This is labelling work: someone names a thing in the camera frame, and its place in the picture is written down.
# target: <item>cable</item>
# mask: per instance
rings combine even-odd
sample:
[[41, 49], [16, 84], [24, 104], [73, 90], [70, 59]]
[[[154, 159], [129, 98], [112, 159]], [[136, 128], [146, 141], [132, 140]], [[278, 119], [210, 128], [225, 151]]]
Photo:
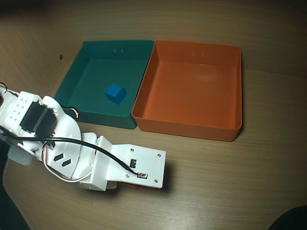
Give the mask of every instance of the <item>cable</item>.
[[62, 109], [71, 109], [76, 114], [76, 118], [75, 119], [79, 118], [79, 112], [78, 112], [78, 110], [75, 107], [72, 107], [72, 106], [65, 107], [65, 106], [63, 106], [61, 104], [60, 104], [60, 106], [62, 107]]
[[54, 176], [56, 176], [56, 177], [59, 178], [60, 180], [63, 180], [63, 181], [68, 182], [68, 183], [79, 182], [79, 181], [85, 179], [86, 177], [88, 177], [89, 175], [92, 174], [92, 172], [90, 172], [89, 174], [87, 174], [87, 175], [85, 175], [85, 176], [83, 176], [83, 177], [80, 177], [80, 178], [78, 178], [78, 179], [66, 179], [66, 178], [63, 178], [63, 176], [57, 175], [55, 172], [53, 172], [53, 171], [49, 168], [49, 166], [48, 166], [47, 163], [46, 163], [46, 158], [47, 158], [47, 151], [46, 151], [46, 147], [47, 147], [47, 146], [46, 146], [46, 144], [47, 144], [47, 143], [48, 143], [48, 142], [46, 142], [46, 143], [43, 145], [43, 148], [42, 148], [42, 162], [43, 162], [45, 168], [46, 168], [51, 174], [53, 174]]
[[5, 92], [4, 92], [4, 93], [9, 92], [9, 93], [15, 95], [16, 97], [19, 97], [19, 93], [9, 91], [9, 90], [8, 90], [8, 87], [6, 86], [6, 84], [5, 84], [4, 82], [0, 82], [0, 86], [2, 86], [2, 87], [5, 88]]
[[123, 167], [125, 170], [135, 174], [135, 175], [139, 175], [140, 172], [135, 172], [133, 171], [125, 162], [123, 162], [122, 160], [120, 160], [119, 158], [117, 158], [116, 156], [114, 156], [112, 153], [110, 153], [109, 151], [91, 144], [89, 142], [86, 141], [82, 141], [82, 140], [78, 140], [78, 139], [73, 139], [73, 138], [58, 138], [58, 137], [50, 137], [50, 138], [31, 138], [31, 137], [17, 137], [12, 135], [11, 133], [5, 132], [4, 135], [7, 135], [9, 137], [11, 137], [12, 139], [15, 140], [22, 140], [22, 141], [42, 141], [42, 142], [47, 142], [47, 141], [55, 141], [55, 142], [69, 142], [69, 143], [74, 143], [74, 144], [78, 144], [78, 145], [83, 145], [83, 146], [87, 146], [89, 148], [95, 149], [105, 155], [107, 155], [109, 158], [111, 158], [112, 160], [116, 161], [121, 167]]

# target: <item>orange tray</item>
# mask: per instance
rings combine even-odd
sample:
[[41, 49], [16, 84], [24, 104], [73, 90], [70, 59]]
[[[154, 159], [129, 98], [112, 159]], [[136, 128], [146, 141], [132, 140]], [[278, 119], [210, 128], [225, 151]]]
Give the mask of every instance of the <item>orange tray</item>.
[[235, 140], [242, 125], [241, 48], [156, 41], [132, 116], [143, 131]]

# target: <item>blue cube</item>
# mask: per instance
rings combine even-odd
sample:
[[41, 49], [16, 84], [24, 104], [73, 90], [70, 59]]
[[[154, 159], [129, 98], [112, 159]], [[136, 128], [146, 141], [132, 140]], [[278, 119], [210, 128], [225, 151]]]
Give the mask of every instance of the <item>blue cube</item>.
[[126, 95], [125, 89], [114, 83], [112, 83], [106, 90], [106, 96], [108, 99], [116, 104], [120, 104]]

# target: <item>robotic arm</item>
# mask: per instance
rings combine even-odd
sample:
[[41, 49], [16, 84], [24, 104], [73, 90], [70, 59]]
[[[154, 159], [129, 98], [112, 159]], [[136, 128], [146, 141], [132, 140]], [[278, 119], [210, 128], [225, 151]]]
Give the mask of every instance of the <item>robotic arm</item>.
[[29, 165], [32, 158], [75, 187], [105, 191], [126, 182], [163, 185], [166, 152], [131, 144], [113, 145], [104, 136], [81, 133], [77, 122], [49, 96], [7, 89], [0, 83], [0, 138], [9, 158]]

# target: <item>green tray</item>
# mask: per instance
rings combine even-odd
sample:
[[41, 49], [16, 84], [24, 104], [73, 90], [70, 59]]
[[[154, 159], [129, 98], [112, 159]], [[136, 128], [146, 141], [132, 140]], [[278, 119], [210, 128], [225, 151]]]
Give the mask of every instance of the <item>green tray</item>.
[[[83, 42], [55, 99], [75, 107], [80, 113], [78, 121], [134, 129], [137, 125], [131, 111], [153, 46], [152, 40]], [[120, 104], [106, 97], [112, 83], [126, 90]]]

